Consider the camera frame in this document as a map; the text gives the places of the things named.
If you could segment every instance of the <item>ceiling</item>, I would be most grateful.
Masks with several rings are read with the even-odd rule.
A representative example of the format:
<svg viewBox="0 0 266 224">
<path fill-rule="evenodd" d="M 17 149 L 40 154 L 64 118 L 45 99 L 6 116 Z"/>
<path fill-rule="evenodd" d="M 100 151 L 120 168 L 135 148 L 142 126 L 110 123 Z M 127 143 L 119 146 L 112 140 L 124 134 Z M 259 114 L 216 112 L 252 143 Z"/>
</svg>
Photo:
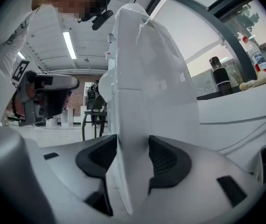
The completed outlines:
<svg viewBox="0 0 266 224">
<path fill-rule="evenodd" d="M 120 7 L 131 1 L 134 2 L 111 0 L 108 9 L 116 14 Z M 104 73 L 108 69 L 104 52 L 109 50 L 108 33 L 112 32 L 114 22 L 113 16 L 99 30 L 93 31 L 91 21 L 79 24 L 71 17 L 62 17 L 53 7 L 44 6 L 34 15 L 21 52 L 45 71 L 76 70 L 84 74 L 97 70 Z M 70 33 L 77 59 L 72 60 L 69 55 L 63 38 L 66 31 Z"/>
</svg>

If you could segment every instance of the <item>black slot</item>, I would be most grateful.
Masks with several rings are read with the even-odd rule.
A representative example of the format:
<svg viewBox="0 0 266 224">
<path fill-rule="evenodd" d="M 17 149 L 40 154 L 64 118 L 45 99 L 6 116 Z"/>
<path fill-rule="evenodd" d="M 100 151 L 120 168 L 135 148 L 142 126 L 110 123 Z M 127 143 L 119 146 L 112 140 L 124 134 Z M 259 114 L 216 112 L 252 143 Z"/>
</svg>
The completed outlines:
<svg viewBox="0 0 266 224">
<path fill-rule="evenodd" d="M 50 153 L 50 154 L 45 154 L 43 157 L 44 157 L 45 160 L 48 160 L 48 159 L 56 158 L 58 156 L 59 155 L 57 153 Z"/>
<path fill-rule="evenodd" d="M 113 210 L 110 205 L 106 182 L 102 182 L 100 189 L 97 192 L 92 193 L 85 200 L 85 203 L 106 214 L 107 216 L 113 216 Z"/>
<path fill-rule="evenodd" d="M 247 197 L 247 194 L 241 189 L 241 187 L 231 176 L 217 178 L 217 181 L 220 184 L 222 190 L 225 192 L 232 207 L 237 206 Z"/>
</svg>

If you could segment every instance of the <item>white wall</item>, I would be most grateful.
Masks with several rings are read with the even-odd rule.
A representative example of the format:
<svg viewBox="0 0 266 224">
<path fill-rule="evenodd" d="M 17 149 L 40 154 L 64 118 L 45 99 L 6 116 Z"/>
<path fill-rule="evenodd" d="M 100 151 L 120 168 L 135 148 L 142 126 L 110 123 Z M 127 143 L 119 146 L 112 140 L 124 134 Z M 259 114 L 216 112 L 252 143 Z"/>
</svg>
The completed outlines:
<svg viewBox="0 0 266 224">
<path fill-rule="evenodd" d="M 195 12 L 167 0 L 154 18 L 167 28 L 185 60 L 219 40 L 219 35 Z"/>
<path fill-rule="evenodd" d="M 203 146 L 217 151 L 227 148 L 266 121 L 266 84 L 229 96 L 199 101 L 198 107 L 201 134 L 205 140 Z M 264 145 L 266 124 L 221 153 L 251 172 L 254 157 Z"/>
</svg>

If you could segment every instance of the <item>bottle label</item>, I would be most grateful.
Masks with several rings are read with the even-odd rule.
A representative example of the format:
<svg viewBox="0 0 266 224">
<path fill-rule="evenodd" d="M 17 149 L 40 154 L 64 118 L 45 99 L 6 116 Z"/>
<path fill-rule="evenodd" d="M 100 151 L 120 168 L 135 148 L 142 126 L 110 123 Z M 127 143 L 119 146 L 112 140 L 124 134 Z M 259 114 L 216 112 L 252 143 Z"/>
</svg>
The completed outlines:
<svg viewBox="0 0 266 224">
<path fill-rule="evenodd" d="M 253 56 L 251 57 L 251 60 L 254 65 L 255 64 L 259 65 L 260 70 L 266 69 L 266 61 L 260 51 L 254 53 Z"/>
</svg>

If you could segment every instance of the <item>white shirt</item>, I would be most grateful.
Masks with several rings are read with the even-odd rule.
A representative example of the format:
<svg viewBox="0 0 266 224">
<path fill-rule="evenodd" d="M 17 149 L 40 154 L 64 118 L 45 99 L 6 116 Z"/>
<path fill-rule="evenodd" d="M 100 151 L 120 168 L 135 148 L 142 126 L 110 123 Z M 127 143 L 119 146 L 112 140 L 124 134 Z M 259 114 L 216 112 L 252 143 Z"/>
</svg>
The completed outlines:
<svg viewBox="0 0 266 224">
<path fill-rule="evenodd" d="M 6 0 L 0 9 L 0 69 L 9 78 L 34 14 L 32 0 Z"/>
</svg>

